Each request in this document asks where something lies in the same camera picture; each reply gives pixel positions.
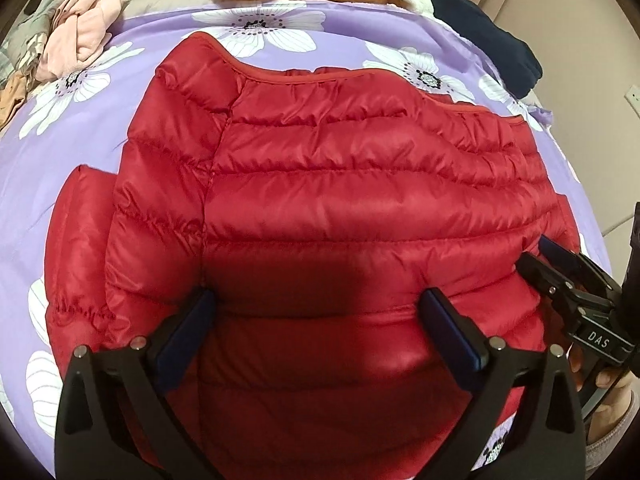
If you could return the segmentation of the person's right hand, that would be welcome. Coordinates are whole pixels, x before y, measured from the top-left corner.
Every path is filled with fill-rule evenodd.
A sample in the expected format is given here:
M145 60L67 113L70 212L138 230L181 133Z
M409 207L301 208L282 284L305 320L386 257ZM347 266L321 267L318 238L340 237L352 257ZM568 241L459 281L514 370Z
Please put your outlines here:
M623 419L630 407L637 377L631 372L622 375L620 370L601 370L596 385L608 390L608 395L591 416L587 442L593 444L609 434Z

